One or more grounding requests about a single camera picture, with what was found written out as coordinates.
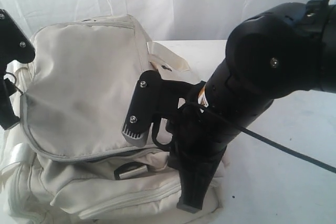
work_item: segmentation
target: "white backpack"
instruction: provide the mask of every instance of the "white backpack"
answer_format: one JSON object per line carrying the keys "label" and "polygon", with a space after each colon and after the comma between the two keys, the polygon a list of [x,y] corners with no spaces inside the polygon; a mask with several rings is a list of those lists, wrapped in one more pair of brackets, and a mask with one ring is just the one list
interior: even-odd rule
{"label": "white backpack", "polygon": [[[5,132],[0,182],[9,215],[54,224],[209,223],[218,215],[223,163],[203,210],[190,214],[176,208],[181,185],[168,153],[151,137],[140,149],[121,134],[142,72],[199,82],[184,59],[151,41],[131,16],[48,26],[32,42],[35,61],[7,69],[25,92],[11,97],[21,124]],[[164,125],[158,139],[171,140]],[[115,171],[130,162],[143,164],[140,172],[117,180]]]}

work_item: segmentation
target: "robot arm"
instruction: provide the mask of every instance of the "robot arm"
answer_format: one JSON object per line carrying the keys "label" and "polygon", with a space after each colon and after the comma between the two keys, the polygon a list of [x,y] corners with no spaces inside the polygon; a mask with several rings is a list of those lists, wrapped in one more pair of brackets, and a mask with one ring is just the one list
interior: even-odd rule
{"label": "robot arm", "polygon": [[[328,2],[281,4],[241,23],[206,83],[164,81],[154,71],[140,77],[123,134],[144,146],[153,123],[153,142],[170,152],[168,165],[180,174],[178,208],[202,209],[226,146],[240,133],[234,125],[247,127],[274,99],[296,90],[336,93],[336,8]],[[186,105],[177,109],[179,98]],[[156,140],[161,118],[168,119],[166,130],[173,134],[167,146]]]}

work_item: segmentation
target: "bolt head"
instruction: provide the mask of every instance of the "bolt head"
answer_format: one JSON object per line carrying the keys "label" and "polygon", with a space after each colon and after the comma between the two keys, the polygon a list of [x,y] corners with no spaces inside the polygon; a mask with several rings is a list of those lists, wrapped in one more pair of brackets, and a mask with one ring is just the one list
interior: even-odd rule
{"label": "bolt head", "polygon": [[135,115],[130,116],[130,123],[136,123],[138,121]]}
{"label": "bolt head", "polygon": [[145,81],[140,82],[140,87],[145,88],[147,87],[147,83]]}
{"label": "bolt head", "polygon": [[279,61],[277,58],[272,58],[270,64],[272,68],[277,68],[279,66]]}

